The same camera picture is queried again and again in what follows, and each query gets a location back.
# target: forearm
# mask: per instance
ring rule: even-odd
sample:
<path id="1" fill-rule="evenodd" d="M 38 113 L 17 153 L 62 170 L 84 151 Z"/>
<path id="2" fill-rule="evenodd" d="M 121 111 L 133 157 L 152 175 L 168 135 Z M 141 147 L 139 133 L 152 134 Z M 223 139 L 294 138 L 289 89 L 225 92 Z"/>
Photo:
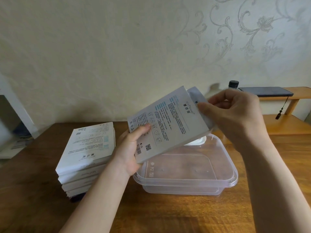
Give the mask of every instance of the forearm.
<path id="1" fill-rule="evenodd" d="M 257 232 L 310 232 L 310 207 L 269 137 L 243 147 Z"/>
<path id="2" fill-rule="evenodd" d="M 84 196 L 61 232 L 109 232 L 128 182 L 125 168 L 111 161 Z"/>

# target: black smartphone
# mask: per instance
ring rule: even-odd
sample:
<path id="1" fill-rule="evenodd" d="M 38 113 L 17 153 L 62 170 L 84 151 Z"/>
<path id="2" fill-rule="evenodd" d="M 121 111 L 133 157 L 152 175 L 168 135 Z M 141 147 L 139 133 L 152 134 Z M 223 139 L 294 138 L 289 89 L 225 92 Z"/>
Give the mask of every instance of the black smartphone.
<path id="1" fill-rule="evenodd" d="M 293 93 L 281 87 L 245 87 L 239 88 L 243 92 L 249 92 L 258 97 L 288 97 Z"/>

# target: person's left hand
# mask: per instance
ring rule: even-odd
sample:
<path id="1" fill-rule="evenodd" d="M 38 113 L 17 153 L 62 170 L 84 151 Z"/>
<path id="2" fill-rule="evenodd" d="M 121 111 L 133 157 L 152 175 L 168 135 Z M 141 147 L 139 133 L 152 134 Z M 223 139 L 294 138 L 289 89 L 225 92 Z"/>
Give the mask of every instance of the person's left hand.
<path id="1" fill-rule="evenodd" d="M 118 162 L 122 168 L 125 168 L 129 176 L 133 175 L 141 167 L 136 163 L 135 151 L 137 148 L 137 139 L 150 130 L 150 124 L 140 126 L 132 133 L 125 131 L 118 139 L 117 145 L 113 151 L 112 161 Z"/>

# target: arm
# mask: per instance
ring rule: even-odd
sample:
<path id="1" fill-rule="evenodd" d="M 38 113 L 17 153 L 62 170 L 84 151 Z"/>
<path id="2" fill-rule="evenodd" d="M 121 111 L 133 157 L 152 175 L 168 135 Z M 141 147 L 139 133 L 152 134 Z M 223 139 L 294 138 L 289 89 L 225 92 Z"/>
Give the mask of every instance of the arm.
<path id="1" fill-rule="evenodd" d="M 266 131 L 257 96 L 225 90 L 200 103 L 243 157 L 257 232 L 310 232 L 311 210 Z"/>
<path id="2" fill-rule="evenodd" d="M 122 134 L 111 161 L 72 213 L 61 233 L 110 231 L 127 182 L 140 167 L 134 157 L 136 140 L 149 129 L 148 124 L 132 133 L 126 131 Z"/>

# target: small wooden stand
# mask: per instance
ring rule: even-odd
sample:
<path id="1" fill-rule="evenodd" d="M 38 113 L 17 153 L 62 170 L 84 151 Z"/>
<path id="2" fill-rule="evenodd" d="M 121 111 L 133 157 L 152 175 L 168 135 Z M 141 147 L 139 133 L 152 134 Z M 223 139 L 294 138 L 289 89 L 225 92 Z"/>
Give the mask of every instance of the small wooden stand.
<path id="1" fill-rule="evenodd" d="M 309 87 L 289 87 L 284 88 L 294 95 L 289 97 L 290 105 L 277 120 L 276 115 L 264 115 L 265 124 L 269 135 L 296 135 L 296 134 L 311 134 L 311 125 L 301 121 L 292 115 L 298 101 L 300 99 L 311 99 L 311 88 Z M 286 100 L 287 97 L 261 97 L 261 101 L 271 100 Z"/>

